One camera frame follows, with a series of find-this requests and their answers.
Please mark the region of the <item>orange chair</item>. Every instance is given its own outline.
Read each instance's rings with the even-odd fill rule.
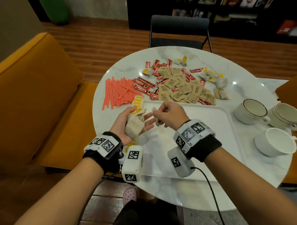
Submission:
[[[98,83],[82,73],[57,41],[40,33],[0,63],[0,163],[73,169],[96,136]]]
[[[297,77],[287,81],[275,90],[279,100],[297,108]],[[297,132],[292,131],[292,135],[296,136]],[[297,184],[297,153],[293,154],[290,169],[283,180],[283,183]]]

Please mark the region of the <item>marble tabletop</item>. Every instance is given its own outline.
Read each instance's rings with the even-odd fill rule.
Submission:
[[[188,58],[186,70],[190,71],[190,69],[207,67],[217,73],[223,73],[228,79],[227,91],[232,99],[217,99],[216,105],[224,107],[230,112],[245,153],[247,166],[274,187],[277,187],[288,172],[292,155],[269,158],[260,153],[254,145],[253,138],[261,131],[269,128],[269,126],[259,123],[246,125],[238,121],[233,114],[233,110],[246,98],[262,102],[267,109],[278,103],[277,98],[247,70],[230,60],[210,52],[188,47],[155,47],[135,52],[115,63],[101,79],[94,95],[93,121],[97,135],[109,130],[118,114],[127,107],[127,105],[122,105],[120,107],[115,106],[113,110],[110,108],[102,110],[105,96],[105,80],[113,76],[116,80],[123,77],[126,79],[137,78],[139,75],[142,75],[141,72],[145,69],[146,61],[152,64],[155,59],[159,59],[161,63],[167,63],[168,58],[174,60],[182,58],[184,55],[187,55]],[[176,64],[172,66],[183,68],[181,65],[178,66]],[[154,76],[146,77],[146,79],[154,83],[156,82],[156,77]],[[206,82],[205,87],[213,93],[213,83]],[[217,210],[206,181],[142,176],[142,180],[136,183],[136,185],[151,195],[174,205],[195,210]],[[220,210],[235,209],[235,205],[219,183],[211,182],[211,185]]]

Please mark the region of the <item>green bin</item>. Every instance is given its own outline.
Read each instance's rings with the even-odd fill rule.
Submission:
[[[63,0],[39,0],[49,19],[54,24],[68,23],[68,11]]]

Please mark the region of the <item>brown tile floor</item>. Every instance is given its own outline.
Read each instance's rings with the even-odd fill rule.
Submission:
[[[99,82],[114,63],[149,44],[149,32],[130,30],[127,21],[78,18],[66,26],[51,23],[44,23],[44,26],[88,81]],[[182,38],[203,40],[203,37],[195,36]],[[215,37],[211,40],[216,54],[234,61],[257,77],[290,79],[297,75],[297,45]],[[64,176],[65,173],[47,174],[37,166],[0,167],[0,224],[13,224]],[[103,182],[94,192],[81,224],[112,224],[122,209],[122,194],[128,186]],[[141,191],[139,196],[152,198]]]

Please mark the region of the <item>bookshelf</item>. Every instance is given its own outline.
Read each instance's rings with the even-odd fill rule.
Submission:
[[[154,1],[127,0],[130,29],[150,29],[152,15],[172,15],[174,9],[185,10],[187,16],[195,9],[203,11],[203,17],[210,19],[209,33],[211,37],[226,37],[247,40],[260,40],[282,43],[297,43],[297,37],[277,34],[277,30],[284,20],[297,20],[294,1],[273,0],[267,9],[261,7],[240,7],[241,0],[234,7],[221,5],[221,0],[215,4],[200,4],[199,0],[159,0]],[[256,15],[256,19],[249,22],[232,18],[230,21],[215,23],[216,15]]]

